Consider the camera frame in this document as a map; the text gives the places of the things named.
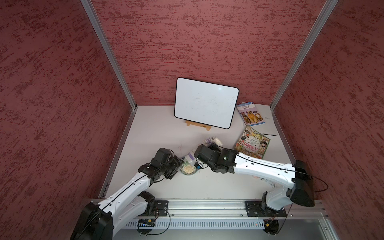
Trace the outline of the instant oatmeal plastic bag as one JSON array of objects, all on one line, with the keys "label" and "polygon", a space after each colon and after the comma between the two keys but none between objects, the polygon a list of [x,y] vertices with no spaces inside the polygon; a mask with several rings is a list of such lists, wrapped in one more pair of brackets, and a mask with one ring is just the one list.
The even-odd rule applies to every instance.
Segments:
[{"label": "instant oatmeal plastic bag", "polygon": [[183,168],[186,168],[187,166],[191,166],[195,169],[206,167],[207,164],[204,163],[205,152],[210,155],[212,151],[219,152],[223,146],[222,141],[218,137],[210,137],[203,140],[182,157],[182,161],[184,162]]}]

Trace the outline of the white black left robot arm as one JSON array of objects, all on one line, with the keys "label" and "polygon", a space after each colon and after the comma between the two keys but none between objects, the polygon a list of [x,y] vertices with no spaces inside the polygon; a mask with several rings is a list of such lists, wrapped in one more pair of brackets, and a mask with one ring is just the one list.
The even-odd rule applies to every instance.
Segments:
[{"label": "white black left robot arm", "polygon": [[160,148],[134,177],[101,202],[87,204],[71,235],[72,240],[111,240],[125,225],[153,211],[155,197],[146,190],[161,176],[172,179],[183,161],[173,151]]}]

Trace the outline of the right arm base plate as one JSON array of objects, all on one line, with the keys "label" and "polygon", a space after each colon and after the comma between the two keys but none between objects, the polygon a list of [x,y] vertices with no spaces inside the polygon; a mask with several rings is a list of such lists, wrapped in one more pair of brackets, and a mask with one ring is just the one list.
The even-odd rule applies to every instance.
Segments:
[{"label": "right arm base plate", "polygon": [[279,211],[271,210],[267,207],[263,208],[261,201],[245,201],[245,210],[248,217],[273,218],[287,216],[285,208]]}]

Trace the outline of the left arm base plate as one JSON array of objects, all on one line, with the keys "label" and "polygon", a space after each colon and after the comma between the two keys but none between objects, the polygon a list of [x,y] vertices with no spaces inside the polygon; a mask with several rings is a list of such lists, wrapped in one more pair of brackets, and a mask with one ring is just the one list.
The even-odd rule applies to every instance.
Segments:
[{"label": "left arm base plate", "polygon": [[169,201],[154,200],[147,204],[147,208],[141,215],[143,217],[166,217],[168,215]]}]

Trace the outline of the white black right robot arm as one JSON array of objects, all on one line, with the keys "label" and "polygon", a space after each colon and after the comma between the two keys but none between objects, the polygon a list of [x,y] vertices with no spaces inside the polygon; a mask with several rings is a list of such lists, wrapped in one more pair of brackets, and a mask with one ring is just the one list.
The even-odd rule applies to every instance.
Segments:
[{"label": "white black right robot arm", "polygon": [[275,163],[215,144],[201,144],[194,157],[215,173],[250,175],[277,184],[278,188],[263,194],[263,209],[277,212],[290,204],[308,208],[315,206],[314,177],[303,161]]}]

